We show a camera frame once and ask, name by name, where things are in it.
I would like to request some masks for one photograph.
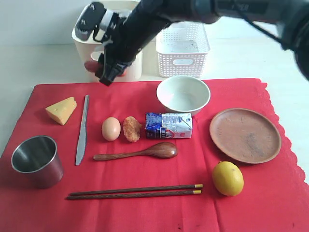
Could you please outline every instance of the chopstick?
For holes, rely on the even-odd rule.
[[[145,187],[145,188],[125,188],[125,189],[112,189],[102,191],[89,191],[89,192],[72,192],[70,196],[93,195],[93,194],[108,194],[108,193],[126,193],[126,192],[143,192],[143,191],[158,191],[158,190],[179,190],[179,189],[200,189],[202,184],[198,185],[176,185],[176,186],[163,186],[163,187]]]
[[[92,196],[68,196],[67,200],[86,200],[86,199],[115,199],[115,198],[142,198],[142,197],[166,197],[201,194],[201,190],[172,191],[172,192],[153,192],[135,194],[115,194],[115,195],[92,195]]]

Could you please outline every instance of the fried food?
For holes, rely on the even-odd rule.
[[[140,128],[142,124],[134,117],[129,116],[124,120],[124,134],[129,142],[135,143],[140,139]]]

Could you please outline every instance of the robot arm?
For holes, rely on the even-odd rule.
[[[172,23],[212,24],[222,16],[276,25],[282,48],[295,52],[301,72],[309,79],[309,0],[140,0],[129,15],[92,2],[76,23],[75,33],[86,41],[94,32],[93,39],[104,46],[98,60],[103,68],[96,76],[109,86]],[[100,30],[105,33],[98,39]]]

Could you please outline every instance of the lemon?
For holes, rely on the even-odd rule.
[[[236,196],[243,190],[243,175],[231,162],[218,163],[212,171],[212,180],[216,189],[225,196]]]

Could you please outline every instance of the black cable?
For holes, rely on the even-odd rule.
[[[277,36],[271,34],[271,33],[268,32],[267,30],[261,28],[260,26],[256,25],[255,23],[253,23],[253,22],[240,10],[240,8],[237,6],[235,0],[231,0],[231,2],[232,2],[233,5],[235,6],[235,9],[236,9],[237,13],[240,15],[240,17],[241,17],[243,20],[245,20],[247,23],[249,23],[252,27],[254,27],[254,28],[257,29],[258,31],[262,32],[263,34],[267,35],[267,36],[270,37],[271,39],[277,41],[277,42],[280,43],[283,47],[288,48],[288,49],[292,50],[292,51],[295,52],[295,53],[299,52],[299,49],[297,49],[297,48],[294,47],[293,45],[284,42],[283,40],[281,40],[281,39],[278,38]]]

